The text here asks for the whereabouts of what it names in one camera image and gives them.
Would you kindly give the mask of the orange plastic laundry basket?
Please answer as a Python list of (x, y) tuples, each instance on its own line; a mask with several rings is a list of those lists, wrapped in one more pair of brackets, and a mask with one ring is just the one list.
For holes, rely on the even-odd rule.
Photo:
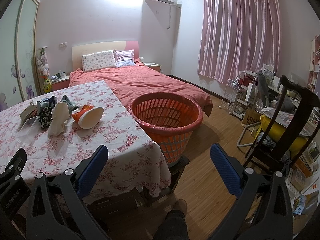
[(131, 101), (128, 111), (160, 146), (169, 167), (179, 161), (203, 120), (203, 110), (195, 101), (172, 93), (141, 95)]

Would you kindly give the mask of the pink left nightstand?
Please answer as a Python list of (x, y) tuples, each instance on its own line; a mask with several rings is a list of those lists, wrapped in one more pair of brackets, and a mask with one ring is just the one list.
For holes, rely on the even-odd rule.
[(69, 75), (52, 83), (52, 91), (61, 90), (67, 87), (69, 87)]

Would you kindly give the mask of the beige paper box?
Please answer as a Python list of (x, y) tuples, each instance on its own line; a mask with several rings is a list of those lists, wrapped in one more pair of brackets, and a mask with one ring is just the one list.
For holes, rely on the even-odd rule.
[(20, 113), (21, 125), (23, 125), (28, 119), (37, 116), (37, 106), (30, 104)]

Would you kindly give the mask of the floral pink tablecloth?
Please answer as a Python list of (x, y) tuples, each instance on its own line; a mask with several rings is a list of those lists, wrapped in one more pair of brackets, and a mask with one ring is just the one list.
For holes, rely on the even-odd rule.
[(54, 96), (57, 100), (67, 96), (79, 106), (103, 107), (103, 116), (92, 129), (82, 129), (69, 119), (65, 131), (57, 137), (36, 130), (26, 139), (20, 139), (20, 113), (29, 101), (2, 111), (1, 168), (6, 167), (18, 149), (24, 149), (27, 162), (21, 176), (31, 186), (38, 173), (62, 174), (104, 145), (108, 149), (108, 161), (90, 194), (84, 198), (85, 204), (130, 192), (137, 186), (146, 187), (157, 197), (170, 185), (171, 174), (160, 147), (140, 128), (104, 81), (62, 89)]

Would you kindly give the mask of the black floral fabric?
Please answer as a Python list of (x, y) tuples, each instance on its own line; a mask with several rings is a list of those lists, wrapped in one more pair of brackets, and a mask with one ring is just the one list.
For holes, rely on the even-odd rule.
[(52, 110), (50, 106), (44, 107), (38, 114), (40, 129), (47, 129), (52, 122)]

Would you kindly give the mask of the person's shoe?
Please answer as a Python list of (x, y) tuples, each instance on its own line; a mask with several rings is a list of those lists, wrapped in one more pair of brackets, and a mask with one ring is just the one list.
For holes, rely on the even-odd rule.
[(180, 211), (184, 215), (187, 214), (187, 209), (188, 209), (187, 202), (183, 199), (177, 200), (176, 203), (172, 207), (172, 211)]

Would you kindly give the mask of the glass sliding wardrobe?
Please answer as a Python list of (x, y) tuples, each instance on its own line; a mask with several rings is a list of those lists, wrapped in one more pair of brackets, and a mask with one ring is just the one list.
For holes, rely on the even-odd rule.
[(39, 2), (12, 0), (1, 17), (1, 111), (41, 94), (35, 29)]

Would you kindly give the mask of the bed with coral duvet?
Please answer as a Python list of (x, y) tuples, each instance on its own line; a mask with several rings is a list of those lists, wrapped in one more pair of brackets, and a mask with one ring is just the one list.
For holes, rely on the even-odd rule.
[[(135, 51), (135, 64), (121, 68), (104, 68), (85, 73), (82, 70), (82, 55), (103, 50)], [(213, 109), (212, 100), (206, 92), (195, 85), (162, 74), (140, 62), (138, 41), (97, 42), (72, 47), (73, 71), (69, 76), (69, 85), (103, 80), (127, 108), (130, 102), (143, 94), (166, 92), (185, 96), (195, 101), (209, 116)]]

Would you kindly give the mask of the pink curtain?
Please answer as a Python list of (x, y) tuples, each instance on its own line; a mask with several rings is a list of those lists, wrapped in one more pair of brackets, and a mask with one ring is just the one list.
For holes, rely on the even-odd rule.
[(281, 51), (279, 0), (203, 0), (198, 74), (219, 83), (263, 65), (277, 70)]

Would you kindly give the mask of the hanging plush toys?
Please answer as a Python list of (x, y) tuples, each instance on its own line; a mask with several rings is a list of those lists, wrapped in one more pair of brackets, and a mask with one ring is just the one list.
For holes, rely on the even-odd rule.
[(44, 93), (49, 93), (52, 90), (52, 82), (50, 79), (50, 71), (48, 65), (48, 58), (46, 53), (47, 47), (38, 49), (39, 55), (37, 57), (37, 69), (39, 74), (39, 82)]

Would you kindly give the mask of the green terry towel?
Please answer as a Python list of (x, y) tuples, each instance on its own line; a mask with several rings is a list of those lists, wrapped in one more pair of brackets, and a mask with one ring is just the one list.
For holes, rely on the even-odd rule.
[(79, 106), (75, 102), (71, 101), (67, 95), (62, 97), (61, 102), (65, 102), (67, 104), (70, 115), (72, 114), (72, 111), (79, 108)]

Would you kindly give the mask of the dark wooden chair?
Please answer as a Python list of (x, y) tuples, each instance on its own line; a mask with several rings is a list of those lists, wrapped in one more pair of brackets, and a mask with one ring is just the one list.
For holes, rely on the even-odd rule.
[[(314, 132), (309, 135), (308, 141), (302, 146), (294, 158), (288, 160), (286, 163), (281, 160), (287, 150), (289, 150), (290, 146), (299, 137), (304, 126), (307, 124), (312, 110), (315, 107), (319, 107), (319, 97), (306, 87), (290, 82), (284, 75), (280, 77), (280, 83), (283, 85), (283, 90), (281, 92), (280, 99), (278, 100), (278, 106), (274, 110), (271, 121), (269, 122), (266, 131), (264, 131), (261, 139), (256, 139), (247, 152), (243, 167), (247, 167), (249, 163), (253, 163), (265, 172), (281, 171), (283, 174), (287, 174), (289, 169), (300, 158), (319, 131), (319, 126), (317, 126)], [(301, 96), (301, 101), (290, 123), (288, 125), (284, 125), (280, 121), (280, 109), (284, 102), (287, 90), (297, 92)], [(284, 132), (280, 136), (275, 147), (268, 150), (263, 145), (263, 142), (267, 136), (271, 135), (270, 131), (272, 128), (275, 128), (276, 124), (280, 125), (284, 129)]]

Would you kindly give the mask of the floral white pillow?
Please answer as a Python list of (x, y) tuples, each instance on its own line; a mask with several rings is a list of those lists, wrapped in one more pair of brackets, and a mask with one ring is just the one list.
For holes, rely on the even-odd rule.
[(97, 53), (82, 55), (81, 60), (82, 70), (85, 73), (116, 66), (116, 60), (114, 58), (113, 50), (106, 50)]

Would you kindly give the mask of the striped pink pillow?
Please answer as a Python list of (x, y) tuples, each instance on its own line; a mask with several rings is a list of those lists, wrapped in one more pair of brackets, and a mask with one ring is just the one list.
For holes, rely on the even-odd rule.
[(116, 61), (116, 67), (134, 66), (134, 52), (134, 49), (115, 50), (114, 57)]

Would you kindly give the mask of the white cloth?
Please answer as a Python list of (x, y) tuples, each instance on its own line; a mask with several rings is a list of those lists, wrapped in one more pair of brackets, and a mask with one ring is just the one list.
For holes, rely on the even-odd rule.
[(68, 105), (65, 102), (57, 103), (52, 110), (52, 122), (48, 128), (49, 136), (58, 136), (65, 132), (65, 122), (69, 118)]

